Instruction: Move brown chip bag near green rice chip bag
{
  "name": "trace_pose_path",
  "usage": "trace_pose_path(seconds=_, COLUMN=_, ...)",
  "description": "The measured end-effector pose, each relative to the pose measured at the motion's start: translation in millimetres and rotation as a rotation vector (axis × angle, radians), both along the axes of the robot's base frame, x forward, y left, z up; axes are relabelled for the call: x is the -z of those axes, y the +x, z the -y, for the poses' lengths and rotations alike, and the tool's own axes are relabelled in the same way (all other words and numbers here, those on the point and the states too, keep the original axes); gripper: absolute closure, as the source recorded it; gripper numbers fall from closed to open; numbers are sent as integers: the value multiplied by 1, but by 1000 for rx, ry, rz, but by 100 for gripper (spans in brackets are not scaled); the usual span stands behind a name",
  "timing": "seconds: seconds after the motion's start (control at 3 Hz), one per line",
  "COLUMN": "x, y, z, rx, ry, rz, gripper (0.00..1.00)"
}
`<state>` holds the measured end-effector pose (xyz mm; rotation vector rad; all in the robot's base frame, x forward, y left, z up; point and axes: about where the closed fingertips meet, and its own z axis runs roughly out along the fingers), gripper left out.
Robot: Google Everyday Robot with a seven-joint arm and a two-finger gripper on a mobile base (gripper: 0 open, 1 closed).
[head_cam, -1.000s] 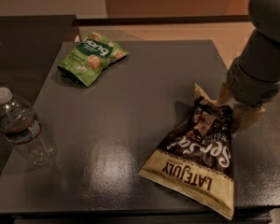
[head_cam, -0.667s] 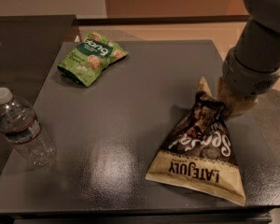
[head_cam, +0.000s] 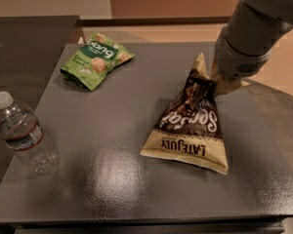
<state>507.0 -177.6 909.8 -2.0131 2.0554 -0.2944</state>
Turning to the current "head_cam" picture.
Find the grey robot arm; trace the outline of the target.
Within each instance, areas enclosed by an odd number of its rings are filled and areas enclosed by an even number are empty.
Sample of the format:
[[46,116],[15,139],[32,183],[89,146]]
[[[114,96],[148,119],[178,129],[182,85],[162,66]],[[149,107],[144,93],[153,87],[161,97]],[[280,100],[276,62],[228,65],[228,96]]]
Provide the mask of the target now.
[[293,0],[239,0],[216,41],[211,79],[215,96],[247,85],[242,79],[259,72],[272,47],[293,29]]

